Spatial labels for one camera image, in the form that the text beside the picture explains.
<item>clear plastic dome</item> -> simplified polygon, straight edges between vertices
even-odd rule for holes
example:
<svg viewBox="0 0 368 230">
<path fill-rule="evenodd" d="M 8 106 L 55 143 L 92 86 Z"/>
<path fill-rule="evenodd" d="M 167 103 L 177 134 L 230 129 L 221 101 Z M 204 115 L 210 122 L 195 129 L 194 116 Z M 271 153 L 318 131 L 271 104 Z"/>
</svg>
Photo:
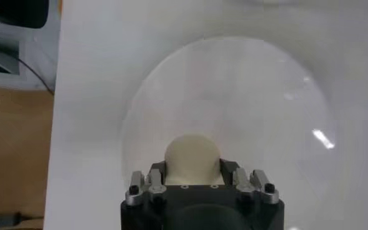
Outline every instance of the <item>clear plastic dome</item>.
<svg viewBox="0 0 368 230">
<path fill-rule="evenodd" d="M 286 226 L 307 229 L 343 204 L 341 158 L 329 104 L 288 53 L 245 37 L 192 43 L 144 81 L 122 130 L 123 171 L 147 173 L 167 145 L 202 134 L 248 173 L 265 170 L 286 204 Z"/>
</svg>

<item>screw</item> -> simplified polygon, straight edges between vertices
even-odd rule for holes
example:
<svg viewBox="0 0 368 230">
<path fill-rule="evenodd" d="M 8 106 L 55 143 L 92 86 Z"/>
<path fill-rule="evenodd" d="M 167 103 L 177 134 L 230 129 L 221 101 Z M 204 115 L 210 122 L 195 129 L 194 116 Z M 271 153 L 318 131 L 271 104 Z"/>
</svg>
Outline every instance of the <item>screw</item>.
<svg viewBox="0 0 368 230">
<path fill-rule="evenodd" d="M 271 183 L 267 183 L 264 185 L 264 191 L 266 193 L 274 193 L 276 191 L 276 187 Z"/>
<path fill-rule="evenodd" d="M 138 185 L 129 186 L 129 194 L 130 195 L 138 195 L 139 194 L 139 187 L 138 187 Z"/>
</svg>

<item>black object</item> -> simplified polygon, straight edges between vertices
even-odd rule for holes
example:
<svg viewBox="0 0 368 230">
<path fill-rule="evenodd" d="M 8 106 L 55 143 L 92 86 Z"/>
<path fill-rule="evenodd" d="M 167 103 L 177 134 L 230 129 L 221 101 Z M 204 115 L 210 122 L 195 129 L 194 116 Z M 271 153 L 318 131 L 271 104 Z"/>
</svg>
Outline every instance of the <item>black object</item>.
<svg viewBox="0 0 368 230">
<path fill-rule="evenodd" d="M 137 195 L 139 193 L 138 185 L 129 186 L 129 194 L 130 195 Z"/>
<path fill-rule="evenodd" d="M 163 166 L 160 162 L 152 165 Z M 150 202 L 149 193 L 144 193 L 144 202 L 139 206 L 121 203 L 122 230 L 284 230 L 284 203 L 266 204 L 260 193 L 250 200 L 238 199 L 238 190 L 232 184 L 232 173 L 238 164 L 220 161 L 225 185 L 218 187 L 166 186 L 163 205 Z"/>
<path fill-rule="evenodd" d="M 23 221 L 29 221 L 32 219 L 42 219 L 43 217 L 29 217 L 23 216 L 19 212 L 14 213 L 0 213 L 0 228 L 13 227 L 20 224 Z"/>
<path fill-rule="evenodd" d="M 38 29 L 47 21 L 49 0 L 0 0 L 0 21 Z"/>
<path fill-rule="evenodd" d="M 276 187 L 271 183 L 267 183 L 264 185 L 264 190 L 267 193 L 274 193 L 276 191 Z"/>
</svg>

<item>white table surface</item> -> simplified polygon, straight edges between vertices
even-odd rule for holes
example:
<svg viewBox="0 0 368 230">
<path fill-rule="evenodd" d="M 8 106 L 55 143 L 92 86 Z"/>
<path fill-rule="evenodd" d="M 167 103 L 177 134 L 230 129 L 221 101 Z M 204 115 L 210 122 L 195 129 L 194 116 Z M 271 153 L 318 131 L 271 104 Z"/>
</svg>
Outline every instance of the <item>white table surface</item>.
<svg viewBox="0 0 368 230">
<path fill-rule="evenodd" d="M 64 1 L 45 230 L 120 229 L 119 205 L 124 197 L 124 183 L 118 140 L 131 99 L 142 80 L 168 54 L 202 38 L 229 34 L 280 45 L 300 57 L 306 66 L 317 67 L 314 74 L 321 77 L 328 100 L 339 105 L 340 116 L 348 114 L 340 126 L 352 130 L 366 128 L 368 114 L 363 109 L 368 104 L 363 103 L 368 101 L 368 94 L 363 90 L 330 91 L 334 86 L 355 89 L 353 86 L 357 85 L 367 89 L 366 80 L 353 77 L 352 84 L 336 85 L 330 76 L 340 78 L 338 74 L 344 73 L 343 69 L 350 77 L 357 71 L 360 75 L 368 72 L 368 62 L 347 65 L 360 55 L 368 56 L 368 14 L 364 14 L 368 3 L 351 1 L 347 5 L 349 13 L 341 18 L 335 11 L 324 11 L 325 1 L 316 2 L 323 3 L 317 4 L 314 11 L 305 7 L 267 10 L 236 0 Z M 347 45 L 351 42 L 361 46 L 350 49 Z M 349 59 L 342 62 L 344 51 Z M 342 66 L 342 72 L 333 66 Z M 345 107 L 348 104 L 344 101 L 349 98 L 356 106 Z M 347 141 L 342 149 L 368 153 L 368 139 L 360 142 L 361 134 L 350 136 L 345 129 L 340 132 Z M 368 154 L 350 151 L 348 155 L 348 180 L 356 175 L 366 182 Z M 362 171 L 356 166 L 364 160 L 367 163 Z M 349 194 L 349 198 L 359 200 L 346 206 L 346 212 L 355 218 L 345 219 L 351 221 L 352 229 L 362 229 L 368 226 L 368 197 L 358 196 L 356 189 Z"/>
</svg>

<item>silver clamp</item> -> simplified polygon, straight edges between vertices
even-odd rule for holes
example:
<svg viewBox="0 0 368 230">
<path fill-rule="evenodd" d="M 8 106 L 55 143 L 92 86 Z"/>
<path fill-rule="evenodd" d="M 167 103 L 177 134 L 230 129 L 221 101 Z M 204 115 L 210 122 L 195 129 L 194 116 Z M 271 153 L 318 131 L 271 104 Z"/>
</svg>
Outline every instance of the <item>silver clamp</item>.
<svg viewBox="0 0 368 230">
<path fill-rule="evenodd" d="M 254 198 L 254 186 L 249 182 L 245 169 L 237 168 L 234 172 L 234 184 L 236 184 L 236 189 L 238 191 L 238 198 L 243 200 L 244 198 Z"/>
<path fill-rule="evenodd" d="M 131 176 L 131 184 L 126 192 L 126 204 L 128 206 L 137 206 L 143 203 L 143 185 L 144 175 L 142 175 L 142 172 L 133 172 Z"/>
<path fill-rule="evenodd" d="M 253 170 L 251 183 L 260 191 L 264 203 L 277 204 L 279 202 L 278 190 L 276 190 L 275 185 L 269 182 L 263 170 Z"/>
<path fill-rule="evenodd" d="M 167 191 L 167 187 L 161 183 L 161 173 L 158 169 L 151 169 L 149 173 L 150 187 L 148 189 L 150 199 L 152 203 L 164 201 L 164 193 Z"/>
</svg>

